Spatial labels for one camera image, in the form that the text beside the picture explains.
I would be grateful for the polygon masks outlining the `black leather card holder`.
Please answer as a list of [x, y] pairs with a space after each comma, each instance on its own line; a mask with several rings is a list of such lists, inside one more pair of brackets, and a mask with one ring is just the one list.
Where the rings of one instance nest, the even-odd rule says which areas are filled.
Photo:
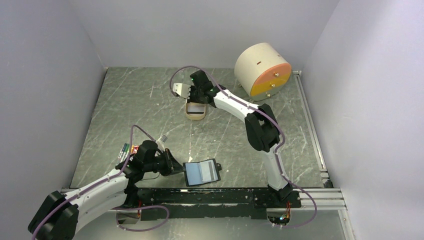
[[215, 158], [200, 162], [184, 162], [184, 177], [187, 187], [201, 186], [221, 180], [222, 166]]

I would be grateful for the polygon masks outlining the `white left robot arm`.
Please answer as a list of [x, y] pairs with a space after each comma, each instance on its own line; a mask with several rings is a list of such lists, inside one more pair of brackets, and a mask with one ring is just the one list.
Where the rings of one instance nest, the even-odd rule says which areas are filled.
[[50, 193], [28, 231], [34, 240], [71, 240], [85, 225], [111, 209], [141, 207], [145, 201], [136, 183], [146, 173], [167, 177], [184, 170], [168, 148], [160, 149], [157, 142], [145, 140], [105, 176], [67, 193]]

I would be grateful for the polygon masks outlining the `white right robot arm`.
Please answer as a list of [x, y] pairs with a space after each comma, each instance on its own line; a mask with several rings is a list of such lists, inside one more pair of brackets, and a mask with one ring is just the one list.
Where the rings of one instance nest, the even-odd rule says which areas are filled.
[[271, 192], [270, 202], [275, 207], [282, 207], [288, 202], [293, 186], [288, 183], [281, 155], [278, 153], [278, 148], [282, 146], [282, 135], [271, 107], [265, 103], [250, 103], [221, 85], [213, 85], [202, 70], [192, 73], [190, 79], [190, 101], [224, 110], [245, 124], [249, 144], [263, 155], [268, 188]]

